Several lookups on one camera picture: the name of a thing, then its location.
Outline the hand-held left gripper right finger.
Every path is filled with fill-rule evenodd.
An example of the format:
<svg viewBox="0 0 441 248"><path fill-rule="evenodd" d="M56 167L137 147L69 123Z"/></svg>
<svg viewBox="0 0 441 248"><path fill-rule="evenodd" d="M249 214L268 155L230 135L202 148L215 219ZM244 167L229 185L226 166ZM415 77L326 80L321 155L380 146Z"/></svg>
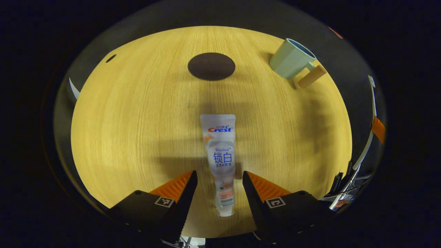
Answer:
<svg viewBox="0 0 441 248"><path fill-rule="evenodd" d="M244 171L242 183L263 242L288 241L336 216L335 211L305 190L292 193L249 171Z"/></svg>

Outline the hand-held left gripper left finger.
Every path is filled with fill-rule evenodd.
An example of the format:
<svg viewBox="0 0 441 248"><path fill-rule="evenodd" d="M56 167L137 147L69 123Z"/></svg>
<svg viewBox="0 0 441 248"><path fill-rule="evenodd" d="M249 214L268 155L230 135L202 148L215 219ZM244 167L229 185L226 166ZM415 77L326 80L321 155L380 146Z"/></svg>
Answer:
<svg viewBox="0 0 441 248"><path fill-rule="evenodd" d="M135 190L111 207L109 216L152 246L181 246L196 187L197 172L189 171L150 192Z"/></svg>

